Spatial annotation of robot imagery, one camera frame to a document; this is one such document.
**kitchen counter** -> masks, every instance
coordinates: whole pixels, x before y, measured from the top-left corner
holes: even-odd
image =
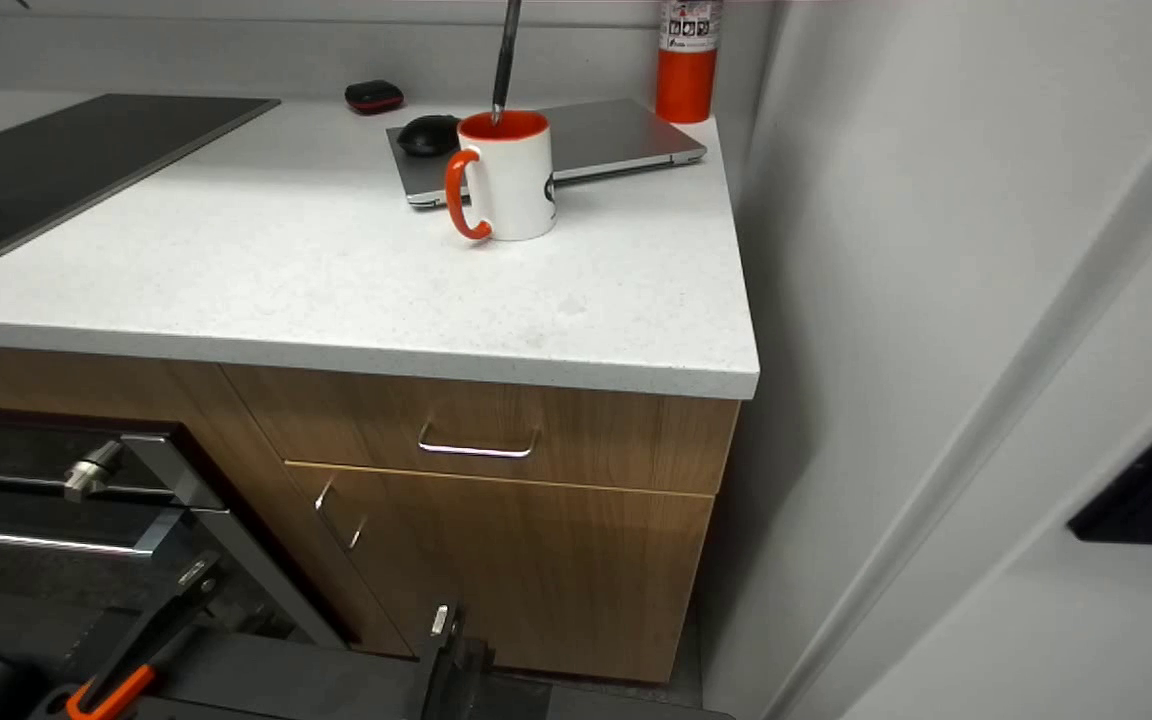
[[[84,96],[0,94],[0,128]],[[0,349],[748,400],[714,124],[695,167],[561,194],[539,239],[413,212],[386,128],[282,103],[0,256]]]

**fire extinguisher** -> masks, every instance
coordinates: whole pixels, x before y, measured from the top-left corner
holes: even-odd
[[[664,0],[657,53],[657,117],[699,124],[722,61],[722,0]]]

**white mug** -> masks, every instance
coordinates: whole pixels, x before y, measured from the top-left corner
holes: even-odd
[[[461,121],[450,160],[450,218],[467,239],[529,239],[554,230],[554,146],[539,111],[480,111]]]

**induction stove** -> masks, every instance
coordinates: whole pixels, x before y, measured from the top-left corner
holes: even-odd
[[[233,96],[98,96],[0,132],[0,256],[276,107]]]

